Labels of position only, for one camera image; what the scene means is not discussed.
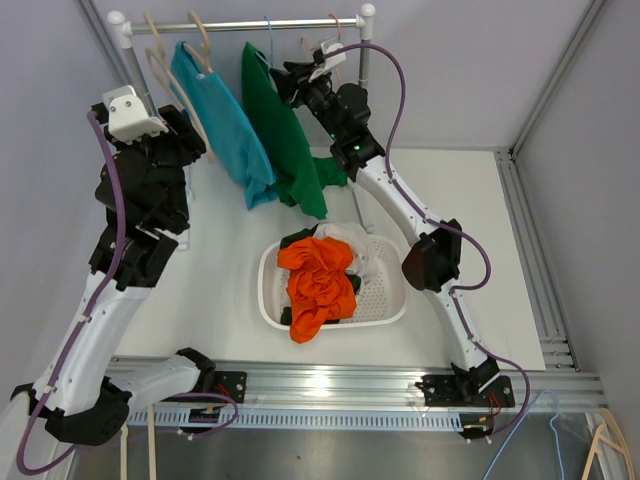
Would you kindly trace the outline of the pink wire hanger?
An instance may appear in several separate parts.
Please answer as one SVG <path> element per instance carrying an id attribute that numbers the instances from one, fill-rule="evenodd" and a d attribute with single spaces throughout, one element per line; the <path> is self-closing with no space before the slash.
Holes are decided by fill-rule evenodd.
<path id="1" fill-rule="evenodd" d="M 325 55 L 334 53 L 344 47 L 342 43 L 342 22 L 334 14 L 330 14 L 329 17 L 332 19 L 332 26 L 336 29 L 333 36 L 327 37 L 316 44 L 312 44 L 305 36 L 300 38 L 301 49 L 305 54 L 306 60 L 311 63 L 308 72 L 303 74 L 304 85 L 310 84 L 325 75 L 331 75 L 346 61 L 345 53 L 337 54 L 329 59 L 324 58 Z"/>

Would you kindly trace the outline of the blue wire hanger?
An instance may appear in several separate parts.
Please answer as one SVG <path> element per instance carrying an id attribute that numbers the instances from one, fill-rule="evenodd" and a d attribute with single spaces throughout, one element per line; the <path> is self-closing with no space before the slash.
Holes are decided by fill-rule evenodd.
<path id="1" fill-rule="evenodd" d="M 269 35 L 269 65 L 270 65 L 270 68 L 273 68 L 275 66 L 273 25 L 270 18 L 267 15 L 264 15 L 263 19 L 266 23 L 266 29 Z"/>

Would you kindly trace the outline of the bright green t shirt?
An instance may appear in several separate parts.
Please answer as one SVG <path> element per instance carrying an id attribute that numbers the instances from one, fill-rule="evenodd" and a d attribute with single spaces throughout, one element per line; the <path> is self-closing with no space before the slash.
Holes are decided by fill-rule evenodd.
<path id="1" fill-rule="evenodd" d="M 289 207 L 324 220 L 327 186 L 344 187 L 346 174 L 330 157 L 315 157 L 293 110 L 282 104 L 264 54 L 247 42 L 241 57 L 242 106 L 276 176 L 272 188 Z"/>

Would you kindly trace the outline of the beige wooden hanger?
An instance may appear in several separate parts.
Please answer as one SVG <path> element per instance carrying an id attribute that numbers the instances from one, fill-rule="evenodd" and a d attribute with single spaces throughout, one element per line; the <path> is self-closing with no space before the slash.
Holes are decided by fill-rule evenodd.
<path id="1" fill-rule="evenodd" d="M 155 48 L 146 48 L 145 57 L 147 64 L 152 75 L 155 77 L 156 82 L 164 89 L 166 94 L 172 99 L 176 108 L 181 111 L 185 111 L 188 118 L 203 140 L 206 147 L 206 157 L 210 164 L 213 164 L 216 160 L 215 154 L 212 151 L 208 137 L 205 133 L 204 127 L 196 113 L 189 96 L 185 93 L 182 85 L 171 71 L 170 63 L 166 53 L 165 43 L 156 27 L 155 22 L 149 12 L 144 13 L 144 20 L 147 26 L 151 30 L 151 34 L 155 39 Z"/>
<path id="2" fill-rule="evenodd" d="M 187 18 L 197 27 L 197 30 L 201 35 L 201 43 L 199 48 L 195 48 L 188 42 L 184 42 L 183 47 L 191 55 L 191 57 L 198 62 L 200 68 L 204 72 L 213 73 L 214 69 L 212 67 L 210 58 L 212 45 L 204 24 L 201 21 L 199 15 L 193 10 L 190 10 L 187 13 Z"/>

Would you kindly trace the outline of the dark green white t shirt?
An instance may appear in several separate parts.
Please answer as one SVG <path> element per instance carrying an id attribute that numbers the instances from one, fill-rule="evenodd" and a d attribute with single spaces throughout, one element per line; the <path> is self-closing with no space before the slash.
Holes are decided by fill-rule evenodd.
<path id="1" fill-rule="evenodd" d="M 331 237 L 350 246 L 353 253 L 353 262 L 348 267 L 346 274 L 356 295 L 359 293 L 361 285 L 370 282 L 377 274 L 375 260 L 370 252 L 372 248 L 371 242 L 368 240 L 366 233 L 357 225 L 318 224 L 311 229 L 303 229 L 296 234 L 283 238 L 280 242 L 279 251 L 291 243 L 309 236 L 317 239 Z M 292 322 L 291 304 L 285 308 L 283 317 L 285 318 L 285 324 L 290 326 Z"/>

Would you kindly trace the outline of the orange t shirt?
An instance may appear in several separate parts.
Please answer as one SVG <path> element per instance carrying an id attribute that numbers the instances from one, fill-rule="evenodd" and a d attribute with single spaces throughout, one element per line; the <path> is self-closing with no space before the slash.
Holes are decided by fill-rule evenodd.
<path id="1" fill-rule="evenodd" d="M 350 246 L 331 237 L 309 236 L 279 251 L 277 265 L 289 272 L 294 342 L 309 342 L 326 322 L 353 316 L 356 294 L 346 274 L 352 262 Z"/>

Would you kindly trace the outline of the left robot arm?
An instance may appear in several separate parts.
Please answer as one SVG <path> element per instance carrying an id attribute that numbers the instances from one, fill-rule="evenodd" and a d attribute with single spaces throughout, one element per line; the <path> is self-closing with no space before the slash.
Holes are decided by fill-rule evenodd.
<path id="1" fill-rule="evenodd" d="M 116 110 L 93 106 L 89 115 L 107 158 L 95 198 L 106 227 L 89 260 L 86 290 L 56 359 L 42 377 L 15 388 L 30 399 L 29 412 L 45 421 L 56 440 L 99 446 L 128 416 L 159 401 L 209 398 L 215 364 L 193 348 L 118 378 L 106 373 L 133 316 L 158 284 L 177 236 L 187 231 L 185 169 L 205 152 L 184 112 L 159 110 L 161 131 L 123 142 L 106 127 Z"/>

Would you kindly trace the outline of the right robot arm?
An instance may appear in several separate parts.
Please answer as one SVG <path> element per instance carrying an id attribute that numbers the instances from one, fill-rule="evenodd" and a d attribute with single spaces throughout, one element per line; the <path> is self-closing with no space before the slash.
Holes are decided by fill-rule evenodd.
<path id="1" fill-rule="evenodd" d="M 332 140 L 338 167 L 368 192 L 406 238 L 410 250 L 402 263 L 409 285 L 430 300 L 443 330 L 453 342 L 451 363 L 455 392 L 466 404 L 480 403 L 491 392 L 500 369 L 476 335 L 460 282 L 462 242 L 467 239 L 454 219 L 435 215 L 395 171 L 387 149 L 368 128 L 371 111 L 365 88 L 332 85 L 331 76 L 313 63 L 285 63 L 269 71 L 281 102 L 305 106 Z"/>

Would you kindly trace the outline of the blue t shirt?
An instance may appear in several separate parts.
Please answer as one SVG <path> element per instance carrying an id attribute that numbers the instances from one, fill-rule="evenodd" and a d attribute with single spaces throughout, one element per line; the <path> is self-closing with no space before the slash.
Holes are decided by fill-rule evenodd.
<path id="1" fill-rule="evenodd" d="M 215 159 L 243 188 L 246 207 L 274 201 L 276 175 L 247 115 L 219 74 L 201 68 L 191 50 L 178 42 L 170 63 L 178 98 L 191 103 Z"/>

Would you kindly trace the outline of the beige hanger on floor left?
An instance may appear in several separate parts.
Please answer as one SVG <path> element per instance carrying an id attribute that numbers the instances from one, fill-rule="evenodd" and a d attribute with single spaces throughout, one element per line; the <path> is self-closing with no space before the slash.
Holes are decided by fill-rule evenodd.
<path id="1" fill-rule="evenodd" d="M 128 426 L 123 424 L 120 429 L 119 443 L 119 474 L 121 480 L 128 479 L 128 435 Z M 157 480 L 155 409 L 153 405 L 147 407 L 147 440 L 149 479 Z"/>

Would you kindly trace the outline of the beige hanger on floor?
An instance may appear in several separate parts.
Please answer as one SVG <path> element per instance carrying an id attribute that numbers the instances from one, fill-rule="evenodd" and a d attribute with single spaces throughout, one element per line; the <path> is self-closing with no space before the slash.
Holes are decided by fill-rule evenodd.
<path id="1" fill-rule="evenodd" d="M 121 480 L 128 479 L 128 435 L 128 426 L 123 424 L 120 429 L 119 443 L 119 474 Z M 155 409 L 153 405 L 147 407 L 147 440 L 149 479 L 157 480 Z"/>
<path id="2" fill-rule="evenodd" d="M 607 408 L 588 415 L 592 433 L 582 480 L 635 479 L 633 460 L 621 427 Z"/>

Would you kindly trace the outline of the beige hanger on floor right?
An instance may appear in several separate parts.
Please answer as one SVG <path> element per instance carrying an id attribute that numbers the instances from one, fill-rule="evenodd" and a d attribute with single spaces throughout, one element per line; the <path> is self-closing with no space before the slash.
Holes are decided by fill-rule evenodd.
<path id="1" fill-rule="evenodd" d="M 633 460 L 621 427 L 607 408 L 588 415 L 592 433 L 582 480 L 635 479 Z"/>

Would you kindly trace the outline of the metal clothes rack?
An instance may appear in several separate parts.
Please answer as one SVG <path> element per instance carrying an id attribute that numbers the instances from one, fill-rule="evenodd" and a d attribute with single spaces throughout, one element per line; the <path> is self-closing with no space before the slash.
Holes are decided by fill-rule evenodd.
<path id="1" fill-rule="evenodd" d="M 129 74 L 130 79 L 124 80 L 126 85 L 130 85 L 136 95 L 141 99 L 142 104 L 151 116 L 157 114 L 157 109 L 153 103 L 149 88 L 147 86 L 140 63 L 134 51 L 132 38 L 136 35 L 156 35 L 156 34 L 184 34 L 200 32 L 204 35 L 219 32 L 248 32 L 248 31 L 268 31 L 272 33 L 278 30 L 309 30 L 309 29 L 331 29 L 341 27 L 343 29 L 354 28 L 359 31 L 360 40 L 370 43 L 373 39 L 374 17 L 376 8 L 371 3 L 363 4 L 360 11 L 350 18 L 327 17 L 322 19 L 304 20 L 255 20 L 255 21 L 232 21 L 203 23 L 197 15 L 188 16 L 188 21 L 183 23 L 160 23 L 153 30 L 146 22 L 131 22 L 125 15 L 117 10 L 110 11 L 106 20 L 113 34 L 115 42 L 122 50 L 124 58 L 124 69 Z"/>

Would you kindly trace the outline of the white plastic basket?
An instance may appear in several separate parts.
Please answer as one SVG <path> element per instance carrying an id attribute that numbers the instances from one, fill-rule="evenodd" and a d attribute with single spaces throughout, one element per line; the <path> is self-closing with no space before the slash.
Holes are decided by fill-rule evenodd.
<path id="1" fill-rule="evenodd" d="M 373 327 L 399 320 L 407 308 L 407 283 L 401 272 L 400 252 L 390 240 L 370 235 L 374 247 L 377 276 L 362 284 L 356 295 L 357 308 L 350 318 L 325 324 L 324 330 Z M 289 272 L 277 266 L 279 243 L 273 243 L 263 253 L 257 274 L 259 311 L 268 325 L 288 330 L 280 323 L 284 309 L 289 306 L 286 291 Z"/>

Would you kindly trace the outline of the aluminium rail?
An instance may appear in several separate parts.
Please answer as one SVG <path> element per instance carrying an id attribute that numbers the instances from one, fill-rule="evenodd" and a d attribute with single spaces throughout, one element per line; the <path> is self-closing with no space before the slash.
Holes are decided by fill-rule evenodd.
<path id="1" fill-rule="evenodd" d="M 571 370 L 508 375 L 493 401 L 463 407 L 445 402 L 441 369 L 221 362 L 215 399 L 169 400 L 135 409 L 142 426 L 463 433 L 473 422 L 499 428 L 520 409 L 530 414 L 592 414 L 606 406 L 599 377 Z"/>

